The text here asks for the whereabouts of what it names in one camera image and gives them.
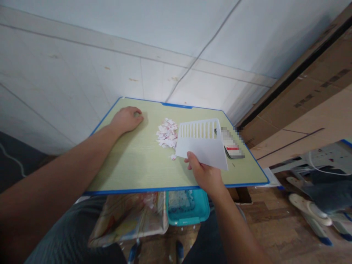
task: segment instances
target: white wall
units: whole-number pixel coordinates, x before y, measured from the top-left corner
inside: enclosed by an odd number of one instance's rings
[[[2,0],[45,18],[197,55],[237,0]],[[202,58],[279,78],[351,0],[242,0]]]
[[[192,57],[0,8],[0,130],[48,154],[84,140],[120,96],[164,101]],[[170,103],[241,118],[276,80],[200,60]]]

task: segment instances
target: hand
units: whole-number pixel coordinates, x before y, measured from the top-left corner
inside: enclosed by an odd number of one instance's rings
[[[133,106],[121,108],[115,114],[110,126],[121,134],[134,130],[144,119],[141,115],[135,117],[135,113],[142,114],[142,111]]]
[[[187,152],[187,157],[188,159],[184,160],[189,162],[187,169],[193,170],[195,180],[212,199],[226,190],[220,169],[199,163],[195,154],[190,151]]]

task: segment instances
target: white plastic comb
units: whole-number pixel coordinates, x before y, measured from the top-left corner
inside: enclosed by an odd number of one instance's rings
[[[224,144],[217,118],[181,123],[179,126],[176,156],[187,158],[187,152],[193,152],[200,163],[228,170]]]

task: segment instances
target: paper scraps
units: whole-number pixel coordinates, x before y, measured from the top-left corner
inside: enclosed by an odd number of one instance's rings
[[[158,126],[159,131],[157,132],[159,146],[163,148],[173,148],[176,149],[177,144],[177,124],[171,119],[165,118],[160,126]],[[172,160],[176,159],[176,155],[171,155]]]

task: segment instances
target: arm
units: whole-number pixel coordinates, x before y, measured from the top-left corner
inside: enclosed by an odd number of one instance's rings
[[[227,191],[221,179],[221,171],[200,164],[192,152],[188,152],[187,156],[185,162],[189,162],[188,169],[193,170],[197,183],[213,200],[227,261],[271,263]]]
[[[0,195],[0,252],[24,262],[35,246],[87,189],[116,140],[143,117],[121,109],[110,125]]]

